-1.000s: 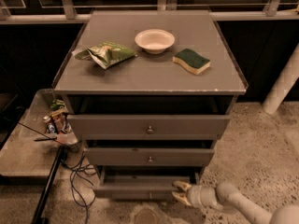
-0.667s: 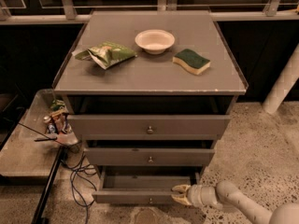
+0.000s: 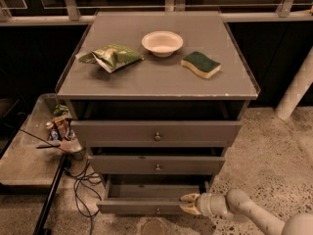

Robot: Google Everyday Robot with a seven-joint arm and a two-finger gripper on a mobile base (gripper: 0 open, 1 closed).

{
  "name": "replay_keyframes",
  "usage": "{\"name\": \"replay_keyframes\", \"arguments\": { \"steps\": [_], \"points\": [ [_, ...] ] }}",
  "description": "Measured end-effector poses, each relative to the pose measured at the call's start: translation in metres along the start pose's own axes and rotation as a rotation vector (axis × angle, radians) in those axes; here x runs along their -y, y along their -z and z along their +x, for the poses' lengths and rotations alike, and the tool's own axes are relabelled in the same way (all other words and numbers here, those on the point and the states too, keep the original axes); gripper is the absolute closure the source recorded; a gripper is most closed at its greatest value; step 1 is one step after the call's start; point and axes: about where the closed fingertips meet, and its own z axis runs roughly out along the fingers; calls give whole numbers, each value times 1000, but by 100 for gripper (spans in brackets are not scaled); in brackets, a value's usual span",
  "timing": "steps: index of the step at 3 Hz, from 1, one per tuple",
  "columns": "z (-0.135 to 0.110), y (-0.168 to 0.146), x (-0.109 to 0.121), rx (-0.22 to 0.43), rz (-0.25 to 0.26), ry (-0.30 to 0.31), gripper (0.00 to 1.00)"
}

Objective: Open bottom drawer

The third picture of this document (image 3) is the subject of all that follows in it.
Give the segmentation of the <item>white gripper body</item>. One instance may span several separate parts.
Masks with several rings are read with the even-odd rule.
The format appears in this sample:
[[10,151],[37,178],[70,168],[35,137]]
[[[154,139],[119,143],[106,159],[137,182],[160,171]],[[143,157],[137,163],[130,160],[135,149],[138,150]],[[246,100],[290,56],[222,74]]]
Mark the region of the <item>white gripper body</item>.
[[200,194],[196,200],[196,207],[203,216],[213,216],[211,210],[211,195],[207,193]]

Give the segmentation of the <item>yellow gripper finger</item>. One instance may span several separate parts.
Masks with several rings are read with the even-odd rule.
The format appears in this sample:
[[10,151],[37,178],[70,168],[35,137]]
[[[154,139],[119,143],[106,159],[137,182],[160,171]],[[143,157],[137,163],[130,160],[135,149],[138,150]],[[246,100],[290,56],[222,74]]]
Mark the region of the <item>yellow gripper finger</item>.
[[192,193],[192,194],[187,194],[187,195],[184,195],[180,198],[180,200],[182,202],[194,202],[198,197],[200,196],[199,193]]
[[186,212],[186,213],[189,213],[192,215],[200,215],[201,214],[194,203],[180,205],[180,209],[183,212]]

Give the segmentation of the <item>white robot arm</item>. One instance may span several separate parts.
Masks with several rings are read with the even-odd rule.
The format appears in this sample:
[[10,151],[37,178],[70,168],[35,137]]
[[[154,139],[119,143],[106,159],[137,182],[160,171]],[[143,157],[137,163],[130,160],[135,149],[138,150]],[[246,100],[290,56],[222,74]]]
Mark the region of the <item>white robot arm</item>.
[[[277,106],[275,113],[287,119],[313,83],[313,47]],[[221,215],[228,220],[251,220],[265,235],[313,235],[313,214],[298,213],[287,221],[256,204],[244,191],[232,189],[226,195],[192,193],[180,198],[183,212],[193,215]]]

